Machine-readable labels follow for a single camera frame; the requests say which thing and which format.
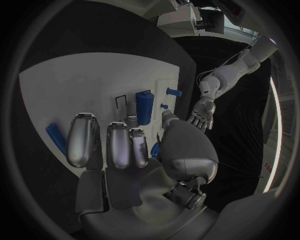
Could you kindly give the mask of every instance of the black backdrop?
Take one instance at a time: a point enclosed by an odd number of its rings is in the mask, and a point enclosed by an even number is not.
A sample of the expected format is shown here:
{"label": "black backdrop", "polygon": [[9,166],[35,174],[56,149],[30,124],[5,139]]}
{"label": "black backdrop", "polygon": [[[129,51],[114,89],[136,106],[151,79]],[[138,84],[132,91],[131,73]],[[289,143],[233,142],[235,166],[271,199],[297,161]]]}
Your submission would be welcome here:
{"label": "black backdrop", "polygon": [[[210,36],[174,39],[196,62],[196,75],[219,67],[247,47],[246,43]],[[261,119],[269,94],[270,76],[271,61],[267,59],[257,71],[241,77],[234,88],[215,100],[213,127],[205,134],[213,143],[220,163],[215,179],[201,190],[207,193],[204,203],[217,212],[232,201],[252,195],[259,182],[263,161]],[[195,83],[189,113],[200,95]]]}

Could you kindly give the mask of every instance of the white board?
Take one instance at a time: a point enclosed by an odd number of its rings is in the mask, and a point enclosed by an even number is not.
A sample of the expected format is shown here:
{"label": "white board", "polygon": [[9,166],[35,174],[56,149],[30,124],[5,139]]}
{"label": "white board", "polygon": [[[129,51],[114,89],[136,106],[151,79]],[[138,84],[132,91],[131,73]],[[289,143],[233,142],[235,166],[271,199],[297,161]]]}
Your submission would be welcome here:
{"label": "white board", "polygon": [[78,177],[85,168],[75,168],[53,143],[46,127],[56,123],[67,138],[70,123],[81,112],[93,113],[100,125],[104,166],[106,166],[106,133],[115,117],[115,97],[151,90],[154,104],[151,123],[142,126],[149,154],[156,143],[154,132],[162,131],[160,108],[169,105],[174,111],[176,97],[163,88],[177,89],[179,67],[147,58],[120,53],[81,53],[54,58],[20,73],[20,86],[28,115],[39,136],[51,152]]}

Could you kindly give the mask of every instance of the blue knob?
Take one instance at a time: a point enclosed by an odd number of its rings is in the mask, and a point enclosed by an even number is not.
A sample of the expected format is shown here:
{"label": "blue knob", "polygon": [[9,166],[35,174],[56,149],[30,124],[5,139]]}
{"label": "blue knob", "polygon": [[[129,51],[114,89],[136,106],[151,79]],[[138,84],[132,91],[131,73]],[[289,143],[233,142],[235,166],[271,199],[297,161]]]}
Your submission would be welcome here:
{"label": "blue knob", "polygon": [[170,94],[170,95],[174,95],[174,96],[177,96],[177,97],[181,97],[182,94],[183,94],[183,92],[182,92],[182,91],[178,91],[178,90],[173,90],[173,89],[167,88],[166,94]]}
{"label": "blue knob", "polygon": [[168,106],[168,105],[161,104],[160,107],[167,110],[169,106]]}

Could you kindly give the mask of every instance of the light strip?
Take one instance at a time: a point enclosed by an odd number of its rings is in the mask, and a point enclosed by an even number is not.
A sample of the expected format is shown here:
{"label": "light strip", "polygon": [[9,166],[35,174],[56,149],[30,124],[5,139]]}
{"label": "light strip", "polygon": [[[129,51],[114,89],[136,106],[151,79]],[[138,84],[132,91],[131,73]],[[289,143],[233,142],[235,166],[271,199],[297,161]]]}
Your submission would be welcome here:
{"label": "light strip", "polygon": [[263,191],[264,193],[269,191],[271,184],[273,182],[273,179],[274,179],[274,176],[275,176],[275,173],[277,170],[278,162],[279,162],[279,157],[280,157],[280,152],[281,152],[281,144],[282,144],[282,136],[283,136],[283,126],[282,126],[282,118],[281,118],[279,99],[278,99],[277,91],[276,91],[272,77],[271,77],[271,87],[272,87],[272,91],[274,94],[275,105],[276,105],[276,110],[277,110],[278,137],[277,137],[277,148],[276,148],[275,160],[274,160],[274,164],[273,164],[273,168],[272,168],[270,177],[269,177],[267,184],[265,186],[265,189]]}

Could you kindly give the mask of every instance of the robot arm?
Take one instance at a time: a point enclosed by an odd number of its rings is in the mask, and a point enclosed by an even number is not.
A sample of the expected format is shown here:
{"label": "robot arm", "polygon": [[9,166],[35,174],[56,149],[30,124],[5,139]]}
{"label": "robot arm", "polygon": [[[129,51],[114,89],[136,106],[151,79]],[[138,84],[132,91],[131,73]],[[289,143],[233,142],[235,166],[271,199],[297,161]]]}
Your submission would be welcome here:
{"label": "robot arm", "polygon": [[261,36],[251,49],[243,50],[234,63],[221,66],[204,77],[199,83],[200,100],[194,105],[188,122],[202,132],[212,129],[215,99],[232,89],[242,76],[255,72],[276,50],[269,38]]}

